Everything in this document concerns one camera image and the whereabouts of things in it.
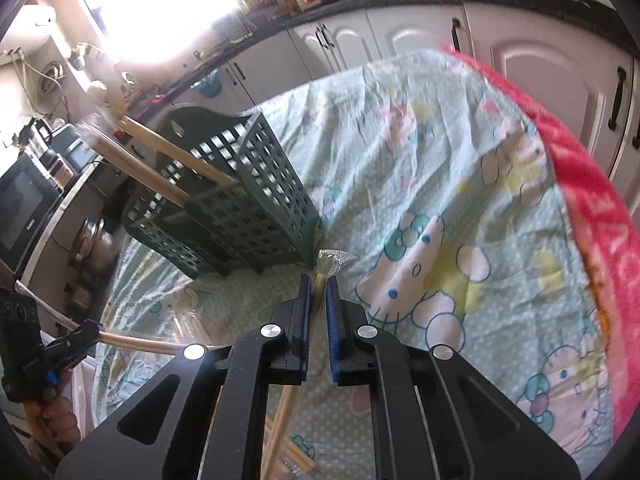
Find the left human hand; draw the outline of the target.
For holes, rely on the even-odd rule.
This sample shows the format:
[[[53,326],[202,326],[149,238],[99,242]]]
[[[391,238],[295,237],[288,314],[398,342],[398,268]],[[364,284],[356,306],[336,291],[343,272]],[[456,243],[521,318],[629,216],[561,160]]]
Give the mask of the left human hand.
[[[56,396],[47,404],[27,401],[23,408],[32,438],[42,448],[67,454],[81,440],[72,402],[65,396]]]

